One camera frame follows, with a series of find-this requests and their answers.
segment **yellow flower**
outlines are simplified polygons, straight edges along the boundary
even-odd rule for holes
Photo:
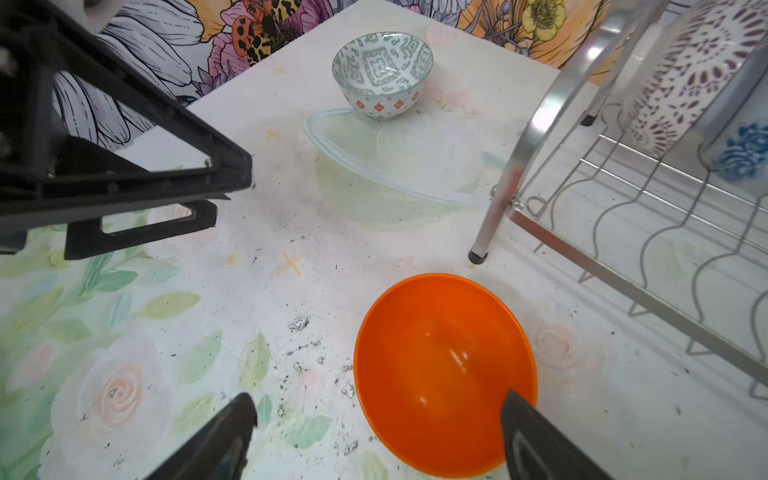
[[[547,41],[558,34],[565,22],[563,0],[528,0],[523,11],[523,29],[541,41]]]

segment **patterned plate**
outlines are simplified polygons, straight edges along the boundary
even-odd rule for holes
[[[701,116],[766,34],[768,0],[701,2],[625,104],[630,142],[663,157]]]

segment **floral tablecloth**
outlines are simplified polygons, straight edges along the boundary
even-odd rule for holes
[[[0,478],[143,478],[243,391],[260,418],[245,478],[424,478],[369,427],[352,358],[376,298],[427,272],[466,276],[510,306],[536,357],[539,411],[613,476],[762,478],[768,415],[734,393],[746,379],[684,356],[687,339],[660,321],[628,320],[627,299],[580,285],[578,268],[533,253],[509,222],[471,266],[481,210],[416,203],[306,139],[309,114],[346,104],[330,74],[338,48],[400,30],[432,37],[430,100],[491,119],[487,148],[506,157],[510,125],[557,71],[436,26],[362,0],[192,105],[254,154],[255,189],[216,200],[215,228],[69,262],[64,227],[46,227],[0,259]],[[181,148],[153,129],[121,154],[171,168],[193,157]]]

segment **stainless steel dish rack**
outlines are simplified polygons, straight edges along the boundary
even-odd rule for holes
[[[617,120],[621,106],[603,105],[637,39],[664,6],[614,1],[523,131],[469,258],[485,260],[508,217],[583,268],[579,282],[602,280],[633,301],[629,317],[660,317],[689,337],[688,355],[720,356],[752,377],[750,396],[768,399],[760,386],[768,386],[765,197],[734,193],[700,158],[680,166],[631,148]],[[597,117],[595,124],[575,125],[528,171],[588,75],[622,42],[622,57],[584,112],[589,121],[583,123]]]

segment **rubber foot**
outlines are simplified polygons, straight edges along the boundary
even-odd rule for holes
[[[482,263],[485,262],[486,258],[488,258],[487,252],[483,257],[480,257],[477,253],[471,250],[469,251],[469,261],[474,263],[475,265],[482,265]]]
[[[597,118],[594,115],[587,115],[581,120],[581,126],[582,127],[591,127],[594,123],[594,119]]]

